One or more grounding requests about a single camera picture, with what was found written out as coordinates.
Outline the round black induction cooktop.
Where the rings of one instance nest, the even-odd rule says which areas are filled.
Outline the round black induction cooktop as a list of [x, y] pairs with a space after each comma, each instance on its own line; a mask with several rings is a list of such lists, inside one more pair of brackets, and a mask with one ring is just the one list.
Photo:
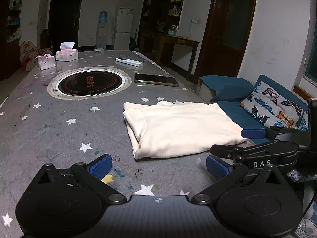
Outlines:
[[132, 84], [123, 70], [113, 67], [84, 67], [59, 73], [47, 92], [62, 100], [94, 99], [115, 95]]

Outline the small green dish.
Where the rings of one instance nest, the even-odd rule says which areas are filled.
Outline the small green dish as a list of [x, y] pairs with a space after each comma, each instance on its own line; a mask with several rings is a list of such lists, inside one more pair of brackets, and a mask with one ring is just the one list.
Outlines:
[[95, 53], [103, 53], [105, 50], [103, 48], [95, 48], [94, 52]]

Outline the butterfly print pillow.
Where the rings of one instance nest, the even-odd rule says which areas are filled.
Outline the butterfly print pillow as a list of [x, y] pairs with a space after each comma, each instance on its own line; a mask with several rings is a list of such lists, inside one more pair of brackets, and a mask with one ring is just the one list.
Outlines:
[[240, 102], [240, 106], [268, 128], [276, 126], [305, 131], [309, 127], [307, 110], [262, 81]]

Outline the white refrigerator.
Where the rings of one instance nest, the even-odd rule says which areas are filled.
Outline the white refrigerator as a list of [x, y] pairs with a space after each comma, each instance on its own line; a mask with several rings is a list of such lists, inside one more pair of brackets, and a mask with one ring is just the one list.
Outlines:
[[116, 11], [115, 32], [113, 36], [114, 50], [128, 50], [133, 25], [134, 9], [118, 7]]

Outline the dark wooden side table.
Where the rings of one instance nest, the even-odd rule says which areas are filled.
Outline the dark wooden side table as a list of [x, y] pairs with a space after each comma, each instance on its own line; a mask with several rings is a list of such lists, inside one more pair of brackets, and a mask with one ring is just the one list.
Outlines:
[[[197, 80], [192, 70], [199, 42], [164, 34], [157, 34], [156, 38], [158, 40], [158, 49], [155, 55], [155, 62], [172, 69], [186, 80], [196, 83]], [[190, 57], [188, 65], [182, 67], [179, 66], [179, 62], [176, 62], [180, 60], [182, 55], [180, 51], [181, 48], [183, 48], [185, 52], [189, 52], [188, 56]]]

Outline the grey star pattern tablecloth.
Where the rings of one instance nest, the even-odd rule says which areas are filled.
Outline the grey star pattern tablecloth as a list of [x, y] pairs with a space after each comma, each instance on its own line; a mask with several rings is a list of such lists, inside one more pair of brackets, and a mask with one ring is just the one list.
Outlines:
[[102, 219], [88, 237], [232, 237], [210, 214], [184, 213], [176, 202], [180, 191], [191, 195], [212, 183], [205, 161], [207, 153], [165, 160], [135, 160], [124, 122], [123, 104], [152, 105], [169, 102], [199, 102], [191, 90], [180, 85], [132, 83], [115, 95], [62, 100], [47, 87], [52, 79], [71, 69], [108, 66], [129, 76], [134, 70], [115, 63], [115, 52], [83, 52], [73, 62], [59, 62], [56, 69], [33, 69], [15, 88], [1, 108], [1, 215], [12, 218], [1, 225], [1, 237], [21, 237], [15, 208], [32, 178], [45, 163], [68, 168], [90, 162], [103, 154], [113, 159], [111, 187], [136, 202], [148, 202], [148, 213], [116, 210]]

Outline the small white pink tissue box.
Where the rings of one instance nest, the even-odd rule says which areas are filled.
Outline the small white pink tissue box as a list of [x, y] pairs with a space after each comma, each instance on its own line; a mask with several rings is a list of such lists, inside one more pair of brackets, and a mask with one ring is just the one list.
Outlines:
[[38, 67], [41, 70], [54, 68], [56, 66], [56, 59], [55, 59], [55, 56], [53, 55], [45, 54], [45, 55], [37, 56], [36, 59], [38, 61]]

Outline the polka dot kids sofa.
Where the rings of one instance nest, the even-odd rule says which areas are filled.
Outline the polka dot kids sofa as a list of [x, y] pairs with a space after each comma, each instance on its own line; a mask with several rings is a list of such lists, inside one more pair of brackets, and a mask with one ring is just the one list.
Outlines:
[[31, 41], [22, 42], [20, 46], [20, 62], [22, 70], [30, 72], [38, 65], [36, 57], [45, 54], [52, 55], [52, 50], [50, 48], [37, 48]]

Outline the cream garment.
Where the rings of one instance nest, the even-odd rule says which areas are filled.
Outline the cream garment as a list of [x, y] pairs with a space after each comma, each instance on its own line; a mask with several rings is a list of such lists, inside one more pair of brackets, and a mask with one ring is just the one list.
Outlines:
[[123, 114], [136, 160], [187, 156], [213, 145], [245, 142], [242, 127], [216, 103], [125, 102]]

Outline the black smartphone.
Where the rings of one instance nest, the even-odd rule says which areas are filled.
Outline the black smartphone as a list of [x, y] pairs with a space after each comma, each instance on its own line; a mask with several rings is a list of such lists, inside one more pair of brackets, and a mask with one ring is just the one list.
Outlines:
[[163, 85], [163, 86], [173, 86], [173, 87], [179, 86], [178, 82], [173, 77], [139, 74], [139, 73], [134, 74], [134, 82], [144, 83], [144, 84]]

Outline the blue sofa cushion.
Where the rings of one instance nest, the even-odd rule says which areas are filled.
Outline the blue sofa cushion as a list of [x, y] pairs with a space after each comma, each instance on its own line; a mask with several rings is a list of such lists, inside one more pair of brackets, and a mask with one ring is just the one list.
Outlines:
[[[197, 95], [209, 104], [217, 103], [226, 114], [243, 129], [270, 129], [254, 119], [246, 110], [240, 106], [243, 101], [262, 81], [281, 96], [289, 99], [308, 111], [308, 105], [299, 99], [294, 93], [275, 82], [266, 75], [260, 75], [255, 84], [238, 77], [208, 75], [203, 76], [198, 81]], [[271, 141], [276, 133], [269, 134], [265, 139], [252, 139], [254, 144], [261, 144]]]

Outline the white remote control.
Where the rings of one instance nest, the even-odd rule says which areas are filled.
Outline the white remote control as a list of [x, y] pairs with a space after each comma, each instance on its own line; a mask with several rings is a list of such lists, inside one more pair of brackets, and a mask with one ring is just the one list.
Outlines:
[[130, 65], [130, 66], [134, 66], [134, 67], [143, 66], [143, 62], [135, 61], [135, 60], [127, 59], [127, 58], [116, 58], [115, 61]]

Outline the water dispenser with blue bottle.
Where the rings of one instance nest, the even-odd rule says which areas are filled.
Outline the water dispenser with blue bottle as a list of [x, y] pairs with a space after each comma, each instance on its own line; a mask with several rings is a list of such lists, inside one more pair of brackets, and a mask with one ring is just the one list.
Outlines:
[[99, 20], [97, 25], [97, 39], [96, 39], [97, 48], [106, 49], [107, 34], [108, 34], [107, 11], [101, 11], [99, 13]]

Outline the white tissue box with tissue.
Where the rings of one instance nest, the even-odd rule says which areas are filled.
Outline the white tissue box with tissue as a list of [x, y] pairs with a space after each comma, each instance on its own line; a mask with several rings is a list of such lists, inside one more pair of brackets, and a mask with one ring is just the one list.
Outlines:
[[56, 52], [56, 60], [70, 62], [78, 59], [78, 50], [74, 49], [75, 42], [63, 42], [60, 44], [60, 50]]

